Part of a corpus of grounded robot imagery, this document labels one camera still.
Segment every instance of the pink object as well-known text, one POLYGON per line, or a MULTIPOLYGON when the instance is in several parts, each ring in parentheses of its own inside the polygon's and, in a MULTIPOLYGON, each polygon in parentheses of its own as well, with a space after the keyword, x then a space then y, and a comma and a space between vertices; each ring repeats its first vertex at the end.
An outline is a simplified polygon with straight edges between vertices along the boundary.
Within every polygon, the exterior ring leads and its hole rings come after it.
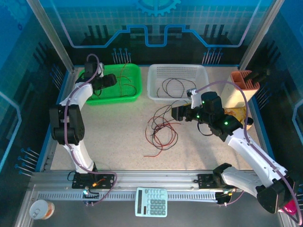
POLYGON ((295 207, 294 200, 290 200, 288 204, 284 206, 284 209, 291 215, 295 215, 297 212, 297 208, 295 207))

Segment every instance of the calculator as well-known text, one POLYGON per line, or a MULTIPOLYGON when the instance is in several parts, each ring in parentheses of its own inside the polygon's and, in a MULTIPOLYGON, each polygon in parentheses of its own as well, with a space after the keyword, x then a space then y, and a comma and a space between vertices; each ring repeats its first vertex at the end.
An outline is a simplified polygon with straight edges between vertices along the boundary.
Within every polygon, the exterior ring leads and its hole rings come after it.
POLYGON ((166 217, 167 190, 163 188, 137 188, 135 215, 139 217, 166 217))

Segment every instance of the black mounting plate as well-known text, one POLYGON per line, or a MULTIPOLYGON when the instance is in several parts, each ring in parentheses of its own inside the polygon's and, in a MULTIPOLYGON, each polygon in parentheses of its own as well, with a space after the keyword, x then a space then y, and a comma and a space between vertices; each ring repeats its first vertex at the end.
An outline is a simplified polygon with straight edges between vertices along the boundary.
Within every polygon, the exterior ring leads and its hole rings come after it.
POLYGON ((198 174, 198 180, 194 180, 198 183, 199 189, 218 188, 216 181, 212 174, 198 174))
POLYGON ((93 183, 105 179, 96 185, 94 189, 110 189, 113 186, 115 175, 113 174, 79 174, 74 175, 71 188, 84 189, 85 186, 92 187, 93 183))

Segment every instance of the calculator keypad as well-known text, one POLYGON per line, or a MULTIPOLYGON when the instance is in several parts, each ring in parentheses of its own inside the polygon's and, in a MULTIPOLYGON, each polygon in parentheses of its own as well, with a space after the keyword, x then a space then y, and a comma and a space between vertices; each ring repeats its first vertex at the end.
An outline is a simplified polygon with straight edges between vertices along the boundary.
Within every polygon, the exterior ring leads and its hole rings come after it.
POLYGON ((165 189, 138 188, 142 190, 142 217, 167 216, 167 191, 165 189))

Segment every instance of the gear logo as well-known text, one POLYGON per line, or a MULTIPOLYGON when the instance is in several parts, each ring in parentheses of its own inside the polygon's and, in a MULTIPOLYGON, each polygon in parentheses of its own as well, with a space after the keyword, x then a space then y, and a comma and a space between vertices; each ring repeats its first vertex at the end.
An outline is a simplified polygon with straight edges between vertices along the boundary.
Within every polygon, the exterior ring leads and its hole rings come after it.
POLYGON ((27 16, 26 0, 0 0, 0 6, 7 7, 11 16, 20 23, 27 16))
POLYGON ((136 3, 137 9, 142 13, 147 13, 149 16, 158 15, 164 16, 164 13, 170 13, 171 9, 176 9, 176 5, 181 3, 180 0, 138 0, 136 3))

